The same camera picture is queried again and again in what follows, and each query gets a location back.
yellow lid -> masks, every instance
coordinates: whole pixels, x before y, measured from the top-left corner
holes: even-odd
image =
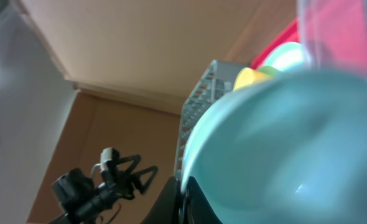
[[[233,91],[259,82],[263,82],[271,78],[272,77],[266,75],[263,72],[253,70],[251,68],[244,68],[239,72],[239,75],[236,77],[235,85],[233,86]]]

white dish rack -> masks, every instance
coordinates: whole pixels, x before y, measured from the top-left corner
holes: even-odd
[[[174,175],[177,179],[181,177],[182,158],[193,127],[216,100],[232,91],[237,75],[247,66],[213,60],[183,104],[174,165]]]

black object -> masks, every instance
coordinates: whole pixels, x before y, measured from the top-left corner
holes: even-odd
[[[181,202],[180,184],[175,177],[165,184],[162,192],[153,204],[142,224],[178,224],[178,215]]]
[[[120,158],[119,152],[115,149],[109,148],[105,151],[110,152],[110,155],[101,161],[101,176],[104,182],[97,188],[95,188],[93,180],[85,177],[80,169],[71,170],[53,184],[53,191],[65,214],[50,223],[94,224],[100,213],[111,209],[118,199],[134,199],[134,187],[141,194],[146,192],[157,173],[157,167],[152,166],[132,173],[141,161],[140,155]],[[117,165],[129,161],[132,161],[132,164],[127,170],[118,170]],[[152,172],[152,174],[146,183],[142,184],[139,178],[148,172]]]
[[[170,177],[151,211],[141,224],[221,224],[194,177],[189,177],[186,193],[180,182]]]
[[[188,180],[184,208],[184,224],[222,223],[215,215],[194,177],[189,177]]]

brown cardboard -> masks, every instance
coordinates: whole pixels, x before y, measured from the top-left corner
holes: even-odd
[[[213,59],[250,62],[294,19],[296,0],[12,2],[66,79],[177,113]]]
[[[52,182],[74,167],[89,174],[101,151],[112,146],[122,156],[140,154],[138,169],[159,167],[145,195],[135,192],[134,200],[119,200],[123,208],[113,223],[140,223],[173,174],[179,119],[174,114],[79,93],[27,222],[47,223],[61,214]],[[107,220],[113,213],[103,215]]]

white wall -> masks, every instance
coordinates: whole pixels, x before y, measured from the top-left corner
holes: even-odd
[[[0,20],[0,223],[25,223],[75,92],[15,12]]]

